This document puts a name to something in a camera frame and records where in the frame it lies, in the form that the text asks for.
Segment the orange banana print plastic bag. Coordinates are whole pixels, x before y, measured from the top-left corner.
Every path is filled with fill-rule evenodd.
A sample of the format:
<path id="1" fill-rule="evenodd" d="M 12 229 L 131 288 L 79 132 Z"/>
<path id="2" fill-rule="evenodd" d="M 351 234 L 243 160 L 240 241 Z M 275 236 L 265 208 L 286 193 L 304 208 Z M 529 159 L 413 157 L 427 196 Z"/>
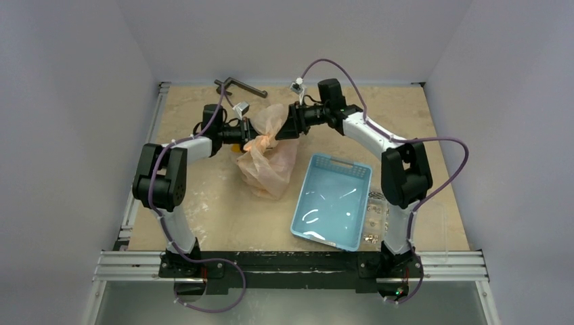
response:
<path id="1" fill-rule="evenodd" d="M 249 118 L 257 135 L 243 145 L 236 165 L 250 191 L 261 198 L 280 199 L 290 183 L 299 141 L 275 139 L 287 118 L 283 104 L 272 104 Z"/>

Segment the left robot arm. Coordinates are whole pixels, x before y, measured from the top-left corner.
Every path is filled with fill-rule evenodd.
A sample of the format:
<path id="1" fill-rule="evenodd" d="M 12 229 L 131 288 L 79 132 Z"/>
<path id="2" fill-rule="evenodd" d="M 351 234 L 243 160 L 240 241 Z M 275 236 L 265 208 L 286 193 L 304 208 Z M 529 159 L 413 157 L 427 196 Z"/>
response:
<path id="1" fill-rule="evenodd" d="M 181 211 L 188 165 L 216 155 L 224 144 L 246 148 L 250 140 L 263 135 L 254 119 L 242 117 L 230 125 L 226 116 L 221 105 L 208 104 L 191 135 L 167 144 L 144 144 L 132 183 L 134 199 L 156 214 L 167 240 L 166 258 L 175 261 L 176 269 L 186 277 L 198 274 L 202 263 L 212 262 L 201 257 L 197 239 Z"/>

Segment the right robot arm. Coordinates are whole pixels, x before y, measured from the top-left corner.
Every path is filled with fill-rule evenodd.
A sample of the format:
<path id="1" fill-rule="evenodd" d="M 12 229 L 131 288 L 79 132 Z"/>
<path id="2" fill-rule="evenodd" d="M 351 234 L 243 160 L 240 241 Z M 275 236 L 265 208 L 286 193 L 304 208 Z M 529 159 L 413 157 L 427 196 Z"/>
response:
<path id="1" fill-rule="evenodd" d="M 347 103 L 337 79 L 325 79 L 317 86 L 319 101 L 307 105 L 303 80 L 297 78 L 290 84 L 299 100 L 289 105 L 287 120 L 275 138 L 296 139 L 308 134 L 312 126 L 326 124 L 379 159 L 382 194 L 391 209 L 378 264 L 384 273 L 395 276 L 416 258 L 414 222 L 433 186 L 424 144 L 398 137 L 372 122 L 366 110 Z"/>

